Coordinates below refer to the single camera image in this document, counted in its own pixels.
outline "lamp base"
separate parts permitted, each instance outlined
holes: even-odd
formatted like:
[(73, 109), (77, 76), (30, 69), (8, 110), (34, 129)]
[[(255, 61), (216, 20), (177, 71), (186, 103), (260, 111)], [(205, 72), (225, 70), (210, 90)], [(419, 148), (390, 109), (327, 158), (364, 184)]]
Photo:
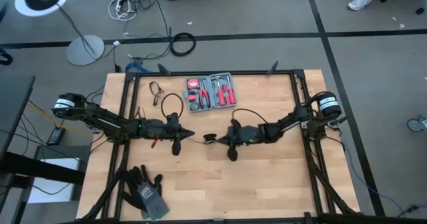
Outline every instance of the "lamp base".
[(85, 35), (84, 37), (89, 44), (83, 44), (83, 40), (79, 37), (71, 42), (67, 48), (67, 60), (73, 65), (84, 66), (91, 64), (97, 61), (104, 53), (105, 45), (101, 38), (95, 35)]

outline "white lamp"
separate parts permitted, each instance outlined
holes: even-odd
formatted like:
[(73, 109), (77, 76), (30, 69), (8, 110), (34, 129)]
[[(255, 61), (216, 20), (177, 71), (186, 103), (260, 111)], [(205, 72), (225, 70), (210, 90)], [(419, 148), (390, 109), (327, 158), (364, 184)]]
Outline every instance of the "white lamp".
[[(26, 15), (28, 17), (41, 17), (59, 9), (64, 17), (68, 20), (68, 15), (61, 8), (65, 2), (66, 0), (59, 0), (56, 5), (53, 5), (52, 7), (36, 11), (29, 8), (25, 0), (15, 0), (15, 8), (18, 12), (20, 12), (20, 14)], [(77, 30), (77, 28), (75, 31), (80, 37), (72, 41), (67, 48), (66, 56), (68, 62), (74, 65), (83, 66), (98, 60), (105, 50), (105, 45), (102, 39), (94, 35), (83, 36), (80, 31)]]

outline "power adapter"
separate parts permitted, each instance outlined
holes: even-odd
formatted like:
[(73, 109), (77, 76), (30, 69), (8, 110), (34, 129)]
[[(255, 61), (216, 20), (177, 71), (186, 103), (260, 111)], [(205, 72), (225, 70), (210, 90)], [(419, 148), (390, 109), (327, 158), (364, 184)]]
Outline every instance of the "power adapter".
[(64, 136), (65, 129), (62, 127), (55, 127), (51, 133), (51, 136), (47, 140), (46, 144), (48, 146), (52, 145), (59, 145), (59, 142), (62, 139), (62, 136)]

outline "desk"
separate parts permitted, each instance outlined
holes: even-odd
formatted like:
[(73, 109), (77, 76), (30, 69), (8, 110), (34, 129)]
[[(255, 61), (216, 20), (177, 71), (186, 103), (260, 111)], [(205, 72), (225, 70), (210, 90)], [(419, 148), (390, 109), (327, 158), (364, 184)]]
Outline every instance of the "desk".
[[(326, 90), (320, 70), (305, 70), (305, 76), (310, 95)], [(160, 106), (152, 105), (153, 95), (148, 84), (156, 81), (165, 90), (165, 95), (181, 95), (185, 78), (142, 77), (136, 107), (141, 107), (147, 118), (164, 120)], [(101, 102), (103, 108), (119, 113), (124, 79), (124, 74), (108, 75)], [(234, 75), (234, 83), (238, 100), (236, 108), (257, 111), (268, 121), (276, 122), (295, 107), (289, 75)], [(127, 92), (127, 118), (132, 93), (133, 85)], [(179, 112), (180, 108), (175, 97), (165, 101), (165, 113)], [(195, 131), (192, 139), (202, 141), (206, 133), (217, 133), (218, 137), (225, 134), (232, 111), (219, 109), (189, 113), (184, 107), (179, 122), (184, 128)], [(237, 112), (236, 119), (242, 125), (261, 123), (259, 117), (244, 111)], [(333, 131), (328, 131), (328, 135), (339, 138)], [(171, 154), (169, 141), (157, 143), (154, 149), (150, 147), (151, 143), (145, 139), (132, 140), (127, 167), (144, 164), (152, 178), (160, 173), (163, 175), (163, 198), (170, 208), (163, 221), (302, 217), (304, 212), (316, 215), (299, 127), (287, 131), (274, 144), (238, 147), (239, 159), (236, 162), (227, 158), (228, 147), (219, 143), (203, 145), (185, 139), (177, 157)], [(112, 148), (112, 143), (106, 143), (91, 154), (77, 217), (84, 216), (101, 195), (107, 181)], [(330, 183), (357, 211), (358, 202), (342, 146), (327, 139), (322, 141), (322, 149)], [(122, 151), (123, 147), (120, 147), (119, 157)], [(328, 211), (322, 186), (319, 186), (322, 205)], [(111, 196), (110, 216), (113, 215), (116, 195), (117, 191), (114, 191)], [(123, 202), (121, 220), (140, 221), (141, 214)]]

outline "screwdriver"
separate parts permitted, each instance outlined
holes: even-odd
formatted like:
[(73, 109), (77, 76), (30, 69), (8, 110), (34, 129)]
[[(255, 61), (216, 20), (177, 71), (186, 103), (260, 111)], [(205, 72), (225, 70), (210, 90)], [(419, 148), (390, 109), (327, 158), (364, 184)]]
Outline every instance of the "screwdriver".
[(225, 105), (226, 102), (224, 101), (224, 94), (222, 93), (222, 88), (220, 86), (220, 78), (215, 77), (217, 83), (218, 83), (218, 97), (220, 98), (220, 105)]
[(228, 88), (228, 95), (230, 96), (230, 102), (231, 102), (231, 104), (235, 104), (236, 100), (234, 99), (234, 91), (231, 88), (232, 82), (230, 81), (230, 77), (228, 77), (228, 76), (227, 76), (227, 82), (228, 82), (228, 86), (230, 87), (230, 88)]

